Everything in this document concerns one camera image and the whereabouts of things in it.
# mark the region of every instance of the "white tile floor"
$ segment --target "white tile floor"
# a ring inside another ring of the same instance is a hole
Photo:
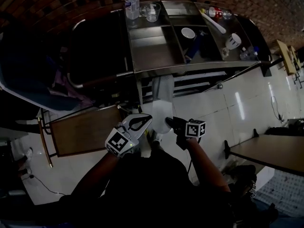
[[[272,77],[263,77],[257,68],[223,84],[223,89],[209,90],[205,93],[177,97],[173,99],[174,115],[184,119],[201,119],[207,122],[207,132],[200,145],[216,166],[225,164],[223,154],[224,140],[230,146],[252,137],[253,129],[263,133],[268,127],[280,126],[272,106],[271,96],[278,102],[278,110],[285,119],[303,117],[304,89],[294,85],[292,76],[287,76],[284,69],[271,68]],[[151,104],[142,108],[151,112]],[[169,154],[179,159],[187,168],[190,162],[188,152],[182,151],[175,143],[171,131],[164,135],[162,146]],[[55,152],[50,136],[46,135],[50,154]],[[77,183],[106,153],[99,151],[70,157],[53,157],[54,167],[47,163],[38,134],[29,134],[14,141],[16,157],[28,147],[34,150],[30,167],[33,174],[40,178],[51,190],[70,194]],[[194,169],[190,171],[193,182],[197,180]],[[47,191],[36,179],[24,181],[34,204],[57,201],[61,195]]]

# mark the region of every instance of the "cable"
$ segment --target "cable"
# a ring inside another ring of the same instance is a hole
[[[187,171],[188,175],[189,175],[189,172],[190,172],[191,165],[192,165],[192,159],[190,160],[190,164],[189,164],[189,167],[188,167],[188,171]]]
[[[26,180],[26,179],[28,179],[28,178],[31,178],[31,179],[36,178],[38,181],[41,182],[41,184],[42,184],[48,191],[50,191],[50,192],[52,192],[52,193],[54,193],[54,194],[61,194],[61,195],[63,195],[63,196],[66,195],[66,194],[64,194],[64,193],[62,193],[62,192],[53,192],[53,191],[51,191],[50,189],[48,189],[48,187],[47,187],[46,185],[44,185],[44,183],[43,183],[39,178],[35,177],[33,174],[31,174],[29,177],[23,179],[22,181],[24,181],[24,180]]]
[[[22,179],[21,181],[24,181],[24,180],[29,179],[29,178],[30,178],[30,176],[29,176],[29,177],[27,177],[27,178],[25,178],[25,179]]]
[[[189,172],[190,172],[191,165],[192,165],[192,159],[190,161],[190,165],[189,165],[189,168],[188,168],[188,171],[187,171],[188,175],[189,175]]]
[[[274,98],[274,100],[275,100],[275,103],[276,103],[276,112],[277,112],[278,116],[276,116],[275,108],[274,108],[274,105],[272,104],[272,98]],[[275,96],[270,97],[270,103],[271,103],[272,110],[274,111],[276,119],[279,120],[282,123],[284,120],[282,118],[282,115],[279,113],[278,103],[276,101],[276,97]]]

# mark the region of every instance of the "brick wall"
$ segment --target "brick wall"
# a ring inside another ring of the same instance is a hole
[[[304,0],[181,0],[231,9],[252,19],[268,44],[275,39],[304,46]],[[120,9],[123,0],[0,0],[0,10],[13,14],[26,26],[59,33],[82,19]]]

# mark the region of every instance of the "plastic bottle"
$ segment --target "plastic bottle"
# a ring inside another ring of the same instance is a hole
[[[139,0],[125,0],[125,13],[128,19],[139,17]]]
[[[258,47],[250,46],[247,50],[244,50],[239,57],[242,61],[254,61],[257,60]]]

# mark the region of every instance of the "black glove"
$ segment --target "black glove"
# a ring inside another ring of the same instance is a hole
[[[174,133],[177,135],[176,144],[181,147],[182,150],[187,149],[189,137],[185,136],[187,121],[178,117],[169,118],[166,117],[166,123],[173,128]]]

